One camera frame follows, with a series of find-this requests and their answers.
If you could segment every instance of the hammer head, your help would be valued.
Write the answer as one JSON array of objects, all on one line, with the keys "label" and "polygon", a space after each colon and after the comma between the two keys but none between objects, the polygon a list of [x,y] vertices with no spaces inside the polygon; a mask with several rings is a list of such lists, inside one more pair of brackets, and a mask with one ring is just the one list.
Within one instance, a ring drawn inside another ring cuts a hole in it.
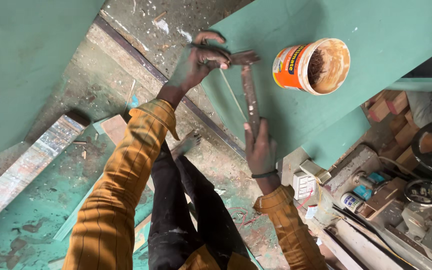
[{"label": "hammer head", "polygon": [[230,63],[232,65],[252,65],[260,60],[254,50],[247,50],[231,54]]}]

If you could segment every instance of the wooden hammer handle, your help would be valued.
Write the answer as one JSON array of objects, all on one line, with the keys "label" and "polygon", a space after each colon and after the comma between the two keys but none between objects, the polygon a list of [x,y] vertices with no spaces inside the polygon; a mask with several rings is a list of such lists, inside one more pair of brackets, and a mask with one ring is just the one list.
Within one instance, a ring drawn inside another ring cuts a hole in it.
[{"label": "wooden hammer handle", "polygon": [[256,99],[255,84],[253,83],[253,76],[251,75],[250,65],[243,65],[241,70],[241,79],[243,82],[244,97],[246,98],[246,103],[248,103],[248,122],[251,126],[254,140],[256,141],[259,133],[260,119],[258,100]]}]

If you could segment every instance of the shirt cuff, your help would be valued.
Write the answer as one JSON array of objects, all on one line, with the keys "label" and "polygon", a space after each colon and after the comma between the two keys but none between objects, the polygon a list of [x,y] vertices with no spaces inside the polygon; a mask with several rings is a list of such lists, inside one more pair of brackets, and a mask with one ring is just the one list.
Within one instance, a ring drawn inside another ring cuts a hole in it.
[{"label": "shirt cuff", "polygon": [[161,125],[171,132],[174,139],[177,141],[180,140],[176,133],[176,116],[174,115],[174,109],[169,102],[155,98],[137,108],[131,109],[129,115],[135,116],[137,111],[142,111],[153,116]]},{"label": "shirt cuff", "polygon": [[276,212],[293,201],[293,187],[280,185],[273,192],[256,199],[254,209],[263,214]]}]

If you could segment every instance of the black wristband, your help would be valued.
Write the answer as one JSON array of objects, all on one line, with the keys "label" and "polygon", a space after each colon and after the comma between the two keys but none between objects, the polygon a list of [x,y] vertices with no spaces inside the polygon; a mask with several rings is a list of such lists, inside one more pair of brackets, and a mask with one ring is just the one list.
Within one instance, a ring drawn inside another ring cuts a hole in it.
[{"label": "black wristband", "polygon": [[278,169],[274,169],[273,171],[267,172],[267,173],[263,173],[263,174],[252,174],[251,178],[256,179],[256,178],[265,178],[271,175],[277,175],[278,174]]}]

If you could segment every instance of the bare foot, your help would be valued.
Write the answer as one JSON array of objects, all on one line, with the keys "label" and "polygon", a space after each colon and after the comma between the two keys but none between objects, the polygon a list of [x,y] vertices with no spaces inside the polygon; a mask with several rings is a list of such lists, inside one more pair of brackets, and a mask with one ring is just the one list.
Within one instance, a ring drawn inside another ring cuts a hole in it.
[{"label": "bare foot", "polygon": [[198,132],[191,130],[181,143],[171,150],[173,159],[177,159],[179,156],[184,156],[193,147],[198,146],[201,143],[201,135]]}]

